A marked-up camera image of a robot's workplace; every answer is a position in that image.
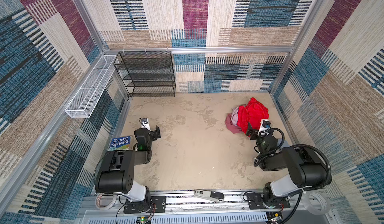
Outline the red cloth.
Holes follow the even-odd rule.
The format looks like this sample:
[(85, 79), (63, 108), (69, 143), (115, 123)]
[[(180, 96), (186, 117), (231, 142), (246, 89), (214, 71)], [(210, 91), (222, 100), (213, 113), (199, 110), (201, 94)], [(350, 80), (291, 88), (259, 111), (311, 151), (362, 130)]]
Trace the red cloth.
[(269, 110), (255, 98), (251, 98), (247, 105), (239, 106), (237, 126), (244, 134), (247, 133), (249, 123), (252, 129), (259, 130), (262, 119), (269, 119)]

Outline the maroon cloth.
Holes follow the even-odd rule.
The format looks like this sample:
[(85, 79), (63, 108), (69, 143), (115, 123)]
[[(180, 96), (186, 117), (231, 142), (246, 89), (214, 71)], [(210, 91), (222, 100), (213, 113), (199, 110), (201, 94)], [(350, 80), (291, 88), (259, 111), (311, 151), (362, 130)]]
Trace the maroon cloth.
[(228, 113), (225, 119), (225, 125), (227, 129), (232, 132), (233, 134), (241, 133), (243, 132), (242, 129), (237, 125), (238, 123), (238, 115), (235, 114), (234, 117), (232, 117), (232, 114)]

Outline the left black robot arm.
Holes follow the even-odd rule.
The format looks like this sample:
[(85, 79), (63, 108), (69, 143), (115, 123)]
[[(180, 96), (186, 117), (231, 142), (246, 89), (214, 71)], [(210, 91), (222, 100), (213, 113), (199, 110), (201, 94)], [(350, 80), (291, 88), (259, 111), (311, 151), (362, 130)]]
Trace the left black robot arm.
[(96, 174), (97, 193), (119, 195), (126, 198), (125, 213), (148, 213), (156, 204), (148, 187), (135, 181), (135, 166), (148, 164), (152, 159), (152, 143), (161, 138), (160, 128), (139, 128), (134, 131), (137, 143), (132, 150), (108, 151), (102, 158)]

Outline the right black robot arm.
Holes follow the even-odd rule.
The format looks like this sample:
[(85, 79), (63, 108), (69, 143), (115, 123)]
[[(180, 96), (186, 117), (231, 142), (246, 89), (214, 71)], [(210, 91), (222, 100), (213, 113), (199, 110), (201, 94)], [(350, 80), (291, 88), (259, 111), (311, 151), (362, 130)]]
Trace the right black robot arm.
[(289, 197), (322, 189), (332, 182), (330, 162), (319, 149), (306, 144), (285, 145), (283, 131), (272, 128), (269, 120), (263, 119), (259, 130), (249, 125), (246, 135), (256, 141), (254, 167), (264, 172), (288, 170), (286, 176), (265, 184), (262, 192), (244, 193), (251, 210), (288, 208)]

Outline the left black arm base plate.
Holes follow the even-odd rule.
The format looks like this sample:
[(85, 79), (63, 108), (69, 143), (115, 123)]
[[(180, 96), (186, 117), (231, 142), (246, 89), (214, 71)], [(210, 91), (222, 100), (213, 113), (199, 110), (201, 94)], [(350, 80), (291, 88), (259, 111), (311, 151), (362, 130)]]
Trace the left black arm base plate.
[(166, 196), (154, 196), (150, 199), (145, 199), (140, 202), (126, 201), (123, 213), (124, 214), (150, 214), (164, 213), (166, 210)]

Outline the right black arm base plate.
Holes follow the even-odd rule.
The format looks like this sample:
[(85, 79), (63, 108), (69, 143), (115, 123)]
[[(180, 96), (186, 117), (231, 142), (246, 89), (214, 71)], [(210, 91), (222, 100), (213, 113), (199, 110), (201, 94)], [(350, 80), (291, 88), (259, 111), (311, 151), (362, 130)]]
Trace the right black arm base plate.
[(266, 197), (263, 193), (245, 192), (243, 199), (248, 203), (250, 210), (267, 210), (267, 209), (288, 209), (291, 204), (288, 198), (284, 197)]

